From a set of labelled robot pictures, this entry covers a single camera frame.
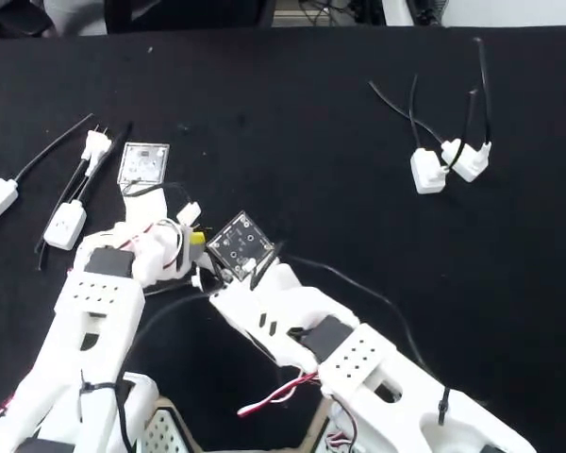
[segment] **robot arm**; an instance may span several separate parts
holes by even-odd
[[[348,438],[358,435],[355,451],[535,453],[518,433],[466,394],[447,391],[346,307],[302,286],[288,264],[275,260],[254,291],[250,278],[235,280],[210,302],[277,365],[318,374],[323,395],[356,421],[353,433],[334,405],[333,423]],[[298,331],[305,335],[299,338]]]

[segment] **red and white wire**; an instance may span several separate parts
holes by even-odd
[[[298,385],[314,379],[316,376],[317,376],[316,373],[310,373],[309,375],[299,376],[296,379],[290,380],[287,384],[282,385],[281,387],[276,389],[274,392],[269,394],[267,397],[265,397],[264,399],[262,399],[258,403],[249,404],[249,405],[239,409],[237,411],[237,415],[239,417],[244,417],[246,415],[249,415],[252,412],[259,411],[260,409],[262,409],[267,404],[274,403],[277,400],[277,398],[280,398],[278,400],[279,402],[282,402],[281,399],[283,401],[287,401],[289,398],[291,398],[291,396],[289,394],[291,393],[292,390],[294,390]]]

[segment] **hole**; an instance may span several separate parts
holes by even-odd
[[[386,382],[382,382],[381,385],[375,389],[375,394],[390,404],[400,401],[400,398],[403,396],[401,392],[398,392]]]
[[[84,340],[82,341],[82,345],[79,347],[79,350],[88,351],[94,347],[96,342],[98,342],[98,335],[95,333],[87,333],[84,336]]]

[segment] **perforated plate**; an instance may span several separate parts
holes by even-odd
[[[159,409],[149,422],[142,442],[137,448],[141,453],[192,453],[169,411]]]

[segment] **wire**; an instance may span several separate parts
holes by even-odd
[[[361,285],[360,283],[353,280],[349,276],[343,274],[342,272],[338,271],[336,268],[331,267],[327,264],[323,264],[323,263],[318,262],[318,261],[307,260],[305,258],[295,257],[294,255],[289,255],[289,254],[286,254],[285,256],[286,256],[286,258],[288,258],[290,260],[300,262],[302,264],[305,264],[306,266],[315,267],[315,268],[319,268],[319,269],[325,269],[325,270],[331,272],[332,274],[338,276],[342,280],[346,281],[347,283],[350,283],[352,286],[359,288],[363,292],[371,295],[372,297],[375,297],[376,299],[379,299],[380,301],[385,303],[388,307],[390,307],[391,310],[394,312],[394,314],[396,314],[396,316],[400,320],[401,324],[403,325],[403,330],[405,331],[405,336],[407,337],[408,345],[411,349],[411,352],[413,353],[413,356],[415,357],[415,360],[419,363],[419,365],[430,376],[432,376],[433,378],[436,378],[436,375],[432,372],[432,370],[429,368],[429,366],[427,366],[427,364],[425,363],[424,358],[422,357],[422,354],[420,353],[419,348],[417,347],[417,343],[415,343],[415,340],[413,339],[413,334],[411,333],[411,329],[408,326],[407,318],[405,318],[405,315],[401,312],[401,310],[391,300],[389,300],[388,297],[386,297],[384,294],[377,293],[376,291],[372,290],[371,288],[368,288],[364,285]]]
[[[419,140],[419,133],[417,132],[417,125],[415,125],[415,91],[417,90],[417,75],[413,76],[413,83],[411,84],[411,91],[408,96],[408,118],[411,122],[411,130],[415,138],[415,149],[422,147],[422,142]]]
[[[80,120],[74,126],[72,126],[67,131],[65,131],[60,137],[57,137],[52,143],[46,146],[40,153],[38,153],[38,155],[34,159],[30,160],[27,163],[27,165],[21,169],[19,174],[14,178],[15,182],[19,183],[19,181],[21,181],[21,179],[23,179],[23,177],[27,175],[27,173],[29,173],[31,169],[35,167],[36,164],[38,164],[38,162],[44,159],[51,151],[59,147],[66,140],[68,140],[70,136],[72,136],[75,132],[77,132],[83,125],[88,123],[89,120],[92,119],[93,117],[94,114],[89,113],[88,115],[86,115],[85,118]]]
[[[344,412],[346,412],[346,415],[348,415],[348,418],[350,419],[350,423],[352,424],[352,441],[350,441],[350,444],[348,445],[348,453],[352,453],[352,449],[354,448],[358,437],[357,421],[355,420],[355,417],[352,416],[352,413],[350,413],[350,411],[346,409],[346,407],[341,403],[341,401],[335,395],[331,395],[331,399],[333,399],[336,403],[338,403],[341,409]]]
[[[133,198],[136,196],[141,196],[141,195],[145,195],[147,193],[156,191],[157,189],[179,189],[184,196],[187,198],[187,201],[189,203],[191,203],[191,196],[189,195],[189,193],[187,193],[187,190],[185,189],[185,187],[180,184],[179,182],[162,182],[160,184],[155,184],[153,186],[147,187],[145,189],[140,189],[134,193],[130,193],[130,188],[134,185],[134,184],[138,184],[139,181],[132,181],[130,182],[127,186],[125,186],[122,189],[122,196],[126,197],[126,198]]]
[[[489,69],[487,65],[487,56],[482,39],[474,38],[474,41],[478,46],[478,59],[480,61],[480,80],[482,83],[482,91],[484,92],[484,111],[486,115],[484,143],[490,143],[492,138],[492,130],[491,130],[492,111],[491,111],[491,92],[489,89]]]
[[[105,153],[105,156],[103,156],[103,158],[98,161],[96,167],[94,167],[94,171],[90,176],[88,176],[86,184],[84,184],[84,187],[82,187],[82,189],[80,190],[79,194],[76,197],[76,200],[80,201],[81,203],[84,203],[86,201],[90,187],[94,182],[96,176],[100,173],[101,168],[103,167],[103,165],[105,165],[105,162],[107,162],[111,156],[113,156],[122,146],[124,146],[124,143],[127,140],[127,137],[130,135],[131,131],[132,123],[128,123],[125,126],[124,130],[120,132],[120,134],[113,140],[113,142],[111,142],[107,153]]]
[[[466,101],[465,106],[465,115],[463,117],[463,129],[461,129],[461,142],[459,144],[459,149],[451,163],[449,163],[446,168],[447,170],[451,170],[455,164],[458,162],[461,154],[463,153],[463,148],[465,148],[465,142],[467,140],[468,129],[470,127],[470,123],[472,122],[472,116],[474,115],[474,101],[475,96],[478,94],[478,90],[474,89],[468,92],[468,99]]]
[[[253,413],[255,411],[259,411],[260,409],[262,409],[267,404],[273,403],[274,399],[277,399],[278,397],[280,397],[283,394],[287,394],[290,390],[294,389],[298,385],[303,384],[304,382],[307,382],[309,380],[312,380],[316,376],[317,376],[317,373],[310,373],[308,375],[297,377],[296,379],[292,379],[287,384],[282,385],[281,387],[276,389],[274,392],[272,392],[271,394],[266,396],[264,399],[262,399],[258,403],[249,404],[247,406],[242,407],[241,409],[239,409],[237,411],[237,415],[239,417],[245,417],[245,416],[249,415],[250,413]]]
[[[175,311],[176,309],[187,305],[189,302],[192,302],[193,300],[208,298],[212,294],[213,293],[208,293],[208,294],[199,293],[199,294],[188,295],[188,296],[183,297],[181,299],[178,299],[175,302],[167,305],[166,307],[158,310],[158,312],[156,314],[154,314],[151,319],[149,319],[149,321],[144,325],[144,327],[140,331],[137,332],[137,334],[134,338],[134,341],[132,342],[132,345],[128,348],[128,352],[126,353],[124,360],[122,361],[122,366],[120,367],[120,372],[118,373],[118,376],[115,379],[116,387],[119,387],[121,385],[122,381],[124,380],[125,365],[127,364],[130,357],[132,357],[132,353],[133,353],[134,349],[136,347],[138,347],[138,345],[140,343],[142,343],[142,340],[144,339],[144,337],[147,336],[147,334],[151,331],[151,329],[159,321],[161,321],[161,319],[163,319],[164,317],[166,317],[168,314]],[[124,401],[117,392],[115,392],[115,403],[116,403],[116,406],[117,406],[118,413],[120,414],[120,416],[119,416],[120,431],[122,432],[122,440],[124,441],[125,451],[127,453],[134,453],[134,448],[132,447],[132,444],[130,443],[130,438],[128,437],[128,431],[127,431],[127,426],[126,426],[126,421],[125,421]]]
[[[298,369],[300,370],[300,372],[298,373],[298,377],[297,377],[299,379],[304,375],[304,370],[302,368],[298,368]],[[297,389],[297,387],[293,387],[291,389],[291,392],[289,392],[288,394],[286,394],[282,398],[272,400],[271,404],[280,404],[280,403],[285,403],[286,401],[289,401],[291,399],[291,397],[295,395],[295,389]]]
[[[384,101],[384,103],[390,107],[392,110],[394,110],[396,113],[398,113],[400,116],[402,116],[403,118],[405,118],[406,120],[410,121],[409,116],[403,112],[399,107],[397,107],[396,105],[393,104],[393,102],[388,99],[384,93],[379,90],[379,88],[377,88],[377,86],[374,84],[374,82],[372,80],[369,80],[369,86],[372,88],[372,90],[375,92],[375,94],[377,94],[377,96]],[[428,134],[430,134],[434,140],[436,140],[438,143],[442,144],[442,138],[440,135],[438,135],[434,129],[432,129],[430,126],[428,126],[426,123],[422,122],[421,120],[415,118],[415,124],[417,126],[419,126],[421,129],[423,129],[425,132],[427,132]]]

